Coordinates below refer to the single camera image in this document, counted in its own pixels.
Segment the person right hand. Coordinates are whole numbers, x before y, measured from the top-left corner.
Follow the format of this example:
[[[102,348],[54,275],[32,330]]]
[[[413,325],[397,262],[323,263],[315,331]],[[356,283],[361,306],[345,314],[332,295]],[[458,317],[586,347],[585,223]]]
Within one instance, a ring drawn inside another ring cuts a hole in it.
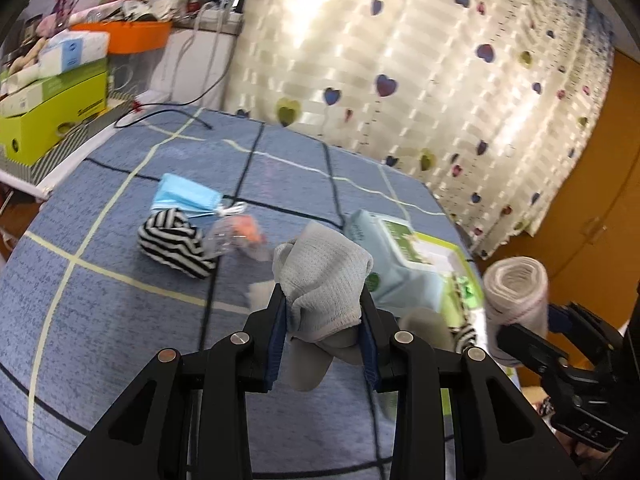
[[[558,438],[565,452],[567,452],[578,466],[598,468],[612,454],[612,451],[602,452],[596,448],[590,448],[590,446],[575,440],[567,434],[563,434],[560,430],[553,430],[553,433],[555,437]]]

